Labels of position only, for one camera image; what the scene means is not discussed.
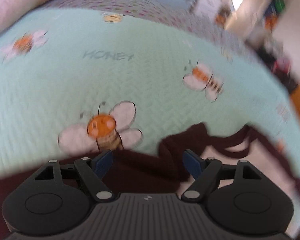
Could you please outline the grey and maroon sweatshirt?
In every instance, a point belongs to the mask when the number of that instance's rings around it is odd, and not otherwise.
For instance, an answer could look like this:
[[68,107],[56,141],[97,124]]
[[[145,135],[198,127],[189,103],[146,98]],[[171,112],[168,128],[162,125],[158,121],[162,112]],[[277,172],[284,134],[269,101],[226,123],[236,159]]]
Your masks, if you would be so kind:
[[183,166],[182,155],[185,150],[202,154],[207,146],[212,146],[222,156],[232,160],[245,158],[252,152],[249,148],[231,152],[234,147],[247,139],[258,140],[287,176],[293,180],[294,189],[300,196],[300,176],[282,155],[254,126],[244,125],[229,137],[214,137],[208,134],[203,122],[190,126],[186,131],[170,135],[158,144],[158,154],[150,156],[130,150],[115,150],[114,163],[105,176],[105,184],[115,193],[170,193],[175,192],[182,182],[189,178]]

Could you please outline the teal bee-pattern bedspread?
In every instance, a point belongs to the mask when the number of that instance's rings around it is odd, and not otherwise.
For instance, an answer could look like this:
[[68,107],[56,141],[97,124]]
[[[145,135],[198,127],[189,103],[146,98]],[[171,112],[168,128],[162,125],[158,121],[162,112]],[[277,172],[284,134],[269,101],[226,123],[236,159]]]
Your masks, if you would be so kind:
[[163,137],[204,122],[212,135],[255,125],[282,139],[300,175],[300,121],[284,87],[235,39],[220,46],[175,24],[82,8],[37,9],[0,35],[0,177],[63,158],[61,131],[100,112],[134,103],[142,139],[134,148],[154,155]]

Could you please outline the white room door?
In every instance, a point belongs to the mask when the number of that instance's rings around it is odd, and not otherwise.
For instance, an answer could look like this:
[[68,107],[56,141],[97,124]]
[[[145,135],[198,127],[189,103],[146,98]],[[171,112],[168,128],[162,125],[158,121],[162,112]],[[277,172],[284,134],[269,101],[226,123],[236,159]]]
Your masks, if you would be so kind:
[[253,32],[257,23],[272,0],[242,0],[235,12],[226,20],[224,29],[246,40]]

